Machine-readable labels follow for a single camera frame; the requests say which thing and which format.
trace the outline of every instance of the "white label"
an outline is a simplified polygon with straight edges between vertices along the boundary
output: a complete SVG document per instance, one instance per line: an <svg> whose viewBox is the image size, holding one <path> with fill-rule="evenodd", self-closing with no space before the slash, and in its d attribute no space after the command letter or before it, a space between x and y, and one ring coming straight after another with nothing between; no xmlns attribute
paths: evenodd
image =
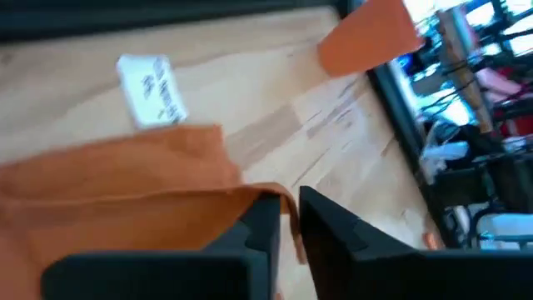
<svg viewBox="0 0 533 300"><path fill-rule="evenodd" d="M166 126L185 120L187 110L177 91L167 57L125 54L118 59L117 70L139 128Z"/></svg>

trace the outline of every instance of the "orange cloth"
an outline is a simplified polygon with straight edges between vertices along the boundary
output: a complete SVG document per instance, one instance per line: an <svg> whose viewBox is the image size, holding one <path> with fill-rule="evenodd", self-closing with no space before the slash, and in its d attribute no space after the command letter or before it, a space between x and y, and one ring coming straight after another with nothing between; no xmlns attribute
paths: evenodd
<svg viewBox="0 0 533 300"><path fill-rule="evenodd" d="M337 77L365 72L421 45L402 0L368 0L324 38L318 54Z"/></svg>
<svg viewBox="0 0 533 300"><path fill-rule="evenodd" d="M202 249L265 191L284 200L303 262L290 193L242 184L216 126L152 130L0 167L2 298L37 299L42 270L70 253Z"/></svg>

